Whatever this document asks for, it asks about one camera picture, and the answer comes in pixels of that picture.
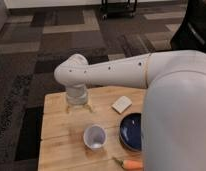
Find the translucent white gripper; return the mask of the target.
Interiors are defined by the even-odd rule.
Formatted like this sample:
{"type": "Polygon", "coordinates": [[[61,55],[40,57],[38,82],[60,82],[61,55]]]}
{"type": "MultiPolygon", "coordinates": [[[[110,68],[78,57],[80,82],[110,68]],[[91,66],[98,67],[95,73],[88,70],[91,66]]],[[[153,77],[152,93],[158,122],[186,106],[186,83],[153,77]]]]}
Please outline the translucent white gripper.
{"type": "MultiPolygon", "coordinates": [[[[85,85],[77,85],[66,88],[66,99],[70,105],[84,105],[85,109],[93,112],[92,106],[88,102],[88,91],[85,85]]],[[[66,106],[66,113],[70,112],[70,107],[66,106]]]]}

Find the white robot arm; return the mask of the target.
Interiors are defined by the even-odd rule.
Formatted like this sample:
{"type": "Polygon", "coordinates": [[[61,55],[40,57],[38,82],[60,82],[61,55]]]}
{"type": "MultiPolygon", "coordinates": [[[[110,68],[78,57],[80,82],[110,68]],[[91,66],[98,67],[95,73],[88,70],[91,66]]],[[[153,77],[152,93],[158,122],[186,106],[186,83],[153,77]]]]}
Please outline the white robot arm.
{"type": "Polygon", "coordinates": [[[144,89],[144,171],[206,171],[206,53],[154,52],[97,64],[74,54],[54,77],[70,98],[85,84],[144,89]]]}

